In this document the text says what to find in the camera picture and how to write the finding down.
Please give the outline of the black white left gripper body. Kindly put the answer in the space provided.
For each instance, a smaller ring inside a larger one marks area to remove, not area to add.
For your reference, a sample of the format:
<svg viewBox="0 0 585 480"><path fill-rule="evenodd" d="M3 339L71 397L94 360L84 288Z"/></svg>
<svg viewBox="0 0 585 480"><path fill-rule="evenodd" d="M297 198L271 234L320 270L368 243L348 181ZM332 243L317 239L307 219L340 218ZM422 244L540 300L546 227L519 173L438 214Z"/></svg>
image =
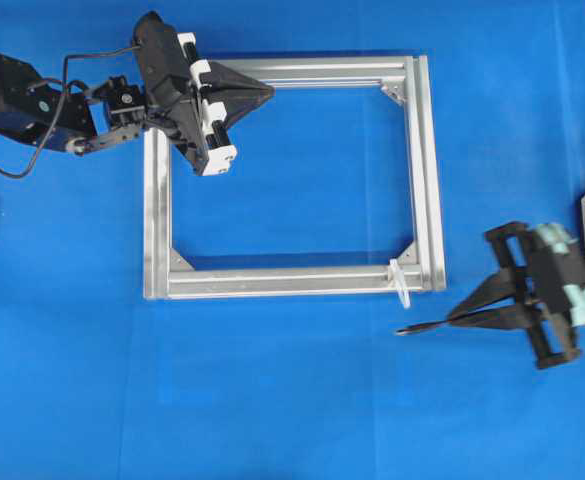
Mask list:
<svg viewBox="0 0 585 480"><path fill-rule="evenodd" d="M237 149L229 139L228 110L211 100L212 63L200 58L196 36L180 35L155 11L143 15L132 37L147 100L147 119L189 161L194 173L213 176L229 171Z"/></svg>

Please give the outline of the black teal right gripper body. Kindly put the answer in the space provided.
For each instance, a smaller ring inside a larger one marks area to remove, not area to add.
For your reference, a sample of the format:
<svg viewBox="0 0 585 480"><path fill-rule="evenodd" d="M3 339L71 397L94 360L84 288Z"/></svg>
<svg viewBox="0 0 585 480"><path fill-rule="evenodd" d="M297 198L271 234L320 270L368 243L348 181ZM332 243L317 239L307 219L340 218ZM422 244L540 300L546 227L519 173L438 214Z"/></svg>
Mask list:
<svg viewBox="0 0 585 480"><path fill-rule="evenodd" d="M513 301L500 315L526 332L536 368L578 358L576 328L585 324L585 258L578 240L558 223L530 228L510 222L484 237L499 265L487 280L490 301Z"/></svg>

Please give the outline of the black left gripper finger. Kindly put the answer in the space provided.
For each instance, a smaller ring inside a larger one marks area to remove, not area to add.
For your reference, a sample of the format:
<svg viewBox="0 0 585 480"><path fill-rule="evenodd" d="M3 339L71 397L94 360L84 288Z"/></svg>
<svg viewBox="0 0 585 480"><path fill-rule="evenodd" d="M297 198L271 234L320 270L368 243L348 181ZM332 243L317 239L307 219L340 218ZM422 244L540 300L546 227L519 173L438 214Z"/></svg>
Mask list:
<svg viewBox="0 0 585 480"><path fill-rule="evenodd" d="M216 92L210 95L210 103L223 104L226 110L224 126L230 128L273 97L273 92Z"/></svg>
<svg viewBox="0 0 585 480"><path fill-rule="evenodd" d="M207 76L207 82L214 91L247 90L259 95L273 95L274 88L233 70L220 62L208 62L211 72Z"/></svg>

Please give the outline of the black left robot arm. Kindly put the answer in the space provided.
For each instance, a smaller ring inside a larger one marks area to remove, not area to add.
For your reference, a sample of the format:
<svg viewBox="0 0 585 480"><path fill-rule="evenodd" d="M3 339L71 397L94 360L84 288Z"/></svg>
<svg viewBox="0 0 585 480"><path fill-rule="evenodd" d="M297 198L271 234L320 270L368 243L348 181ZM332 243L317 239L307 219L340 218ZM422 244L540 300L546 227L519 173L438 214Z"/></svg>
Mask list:
<svg viewBox="0 0 585 480"><path fill-rule="evenodd" d="M0 54L0 135L79 156L162 132L199 176L227 172L238 155L228 131L274 95L273 87L202 58L192 33L179 34L154 11L135 25L128 48L142 83L123 76L90 87L41 76Z"/></svg>

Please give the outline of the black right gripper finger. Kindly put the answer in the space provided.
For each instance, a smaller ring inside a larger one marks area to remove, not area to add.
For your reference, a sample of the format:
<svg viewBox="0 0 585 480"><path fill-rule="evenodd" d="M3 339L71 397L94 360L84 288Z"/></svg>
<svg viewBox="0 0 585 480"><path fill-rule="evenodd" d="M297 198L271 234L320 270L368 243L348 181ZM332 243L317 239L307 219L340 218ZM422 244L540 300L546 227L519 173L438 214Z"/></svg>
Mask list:
<svg viewBox="0 0 585 480"><path fill-rule="evenodd" d="M449 315L449 324L462 328L528 329L539 322L540 311L537 308L518 304L495 309L484 309L458 316Z"/></svg>
<svg viewBox="0 0 585 480"><path fill-rule="evenodd" d="M522 267L502 268L484 280L465 300L458 304L449 315L458 316L484 309L495 309L513 304L525 306L526 288L523 286Z"/></svg>

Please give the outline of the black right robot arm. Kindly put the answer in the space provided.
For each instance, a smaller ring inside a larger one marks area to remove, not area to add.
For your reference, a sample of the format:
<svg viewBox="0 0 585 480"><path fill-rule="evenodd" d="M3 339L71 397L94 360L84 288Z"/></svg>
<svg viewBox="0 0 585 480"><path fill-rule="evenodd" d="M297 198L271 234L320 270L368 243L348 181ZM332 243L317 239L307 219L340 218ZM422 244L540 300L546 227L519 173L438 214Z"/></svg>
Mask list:
<svg viewBox="0 0 585 480"><path fill-rule="evenodd" d="M585 325L585 250L556 223L510 222L485 233L499 265L446 317L455 327L523 330L538 369L581 355Z"/></svg>

